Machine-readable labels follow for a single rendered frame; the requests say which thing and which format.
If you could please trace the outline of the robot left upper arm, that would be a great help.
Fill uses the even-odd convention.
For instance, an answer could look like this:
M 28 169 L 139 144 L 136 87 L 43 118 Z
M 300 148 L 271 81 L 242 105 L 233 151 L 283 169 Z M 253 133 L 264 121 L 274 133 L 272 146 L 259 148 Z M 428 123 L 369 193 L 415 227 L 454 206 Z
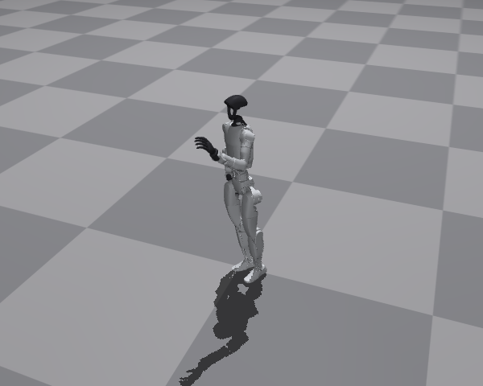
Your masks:
M 254 143 L 254 134 L 247 129 L 243 129 L 240 135 L 240 141 L 241 141 L 241 149 L 240 149 L 241 159 L 240 160 L 246 161 L 248 166 L 251 147 L 252 147 L 252 144 Z M 238 169 L 235 169 L 235 170 L 244 171 L 244 170 L 238 170 Z

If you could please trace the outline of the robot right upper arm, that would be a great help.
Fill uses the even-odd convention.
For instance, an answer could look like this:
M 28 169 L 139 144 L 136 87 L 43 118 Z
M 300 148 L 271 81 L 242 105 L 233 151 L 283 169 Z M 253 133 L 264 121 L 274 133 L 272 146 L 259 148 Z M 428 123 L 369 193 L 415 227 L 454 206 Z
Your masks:
M 227 125 L 228 122 L 224 123 L 223 126 L 222 126 L 222 129 L 223 129 L 223 132 L 224 132 L 224 136 L 225 136 L 225 126 Z M 223 148 L 222 150 L 222 153 L 226 154 L 227 155 L 227 150 L 226 150 L 226 147 Z

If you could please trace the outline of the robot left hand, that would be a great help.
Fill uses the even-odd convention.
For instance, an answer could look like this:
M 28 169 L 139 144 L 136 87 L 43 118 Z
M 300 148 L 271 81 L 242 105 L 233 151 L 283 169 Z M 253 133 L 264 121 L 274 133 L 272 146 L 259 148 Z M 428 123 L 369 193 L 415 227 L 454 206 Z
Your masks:
M 197 140 L 195 140 L 194 142 L 198 142 L 196 143 L 195 145 L 202 145 L 202 146 L 198 146 L 197 149 L 201 148 L 201 149 L 204 149 L 204 150 L 207 150 L 207 152 L 210 154 L 210 157 L 214 160 L 214 161 L 218 161 L 220 158 L 217 156 L 218 154 L 218 149 L 214 148 L 212 146 L 212 144 L 210 143 L 210 141 L 205 138 L 205 137 L 197 137 L 195 138 Z

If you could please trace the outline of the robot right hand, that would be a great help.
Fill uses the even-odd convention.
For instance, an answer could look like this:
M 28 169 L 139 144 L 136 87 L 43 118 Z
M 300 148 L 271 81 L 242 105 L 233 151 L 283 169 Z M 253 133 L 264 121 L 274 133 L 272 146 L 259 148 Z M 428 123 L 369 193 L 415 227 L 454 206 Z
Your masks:
M 233 176 L 234 177 L 234 176 Z M 231 175 L 230 174 L 227 174 L 226 175 L 226 179 L 229 181 L 232 179 Z M 238 193 L 235 193 L 235 195 L 239 195 Z

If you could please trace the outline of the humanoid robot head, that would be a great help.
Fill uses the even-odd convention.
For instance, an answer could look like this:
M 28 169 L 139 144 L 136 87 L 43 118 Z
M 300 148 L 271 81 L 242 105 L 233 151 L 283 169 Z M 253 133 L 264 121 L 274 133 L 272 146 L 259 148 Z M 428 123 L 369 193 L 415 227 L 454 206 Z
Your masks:
M 237 122 L 241 122 L 241 124 L 244 123 L 244 125 L 247 125 L 243 121 L 242 116 L 236 115 L 238 109 L 240 109 L 241 107 L 247 106 L 248 103 L 245 97 L 240 95 L 230 96 L 225 100 L 225 104 L 227 105 L 227 109 L 228 109 L 228 117 L 231 121 L 233 120 L 233 123 L 231 124 L 231 126 L 233 127 L 239 126 L 236 124 Z M 230 112 L 230 108 L 233 109 L 233 115 Z

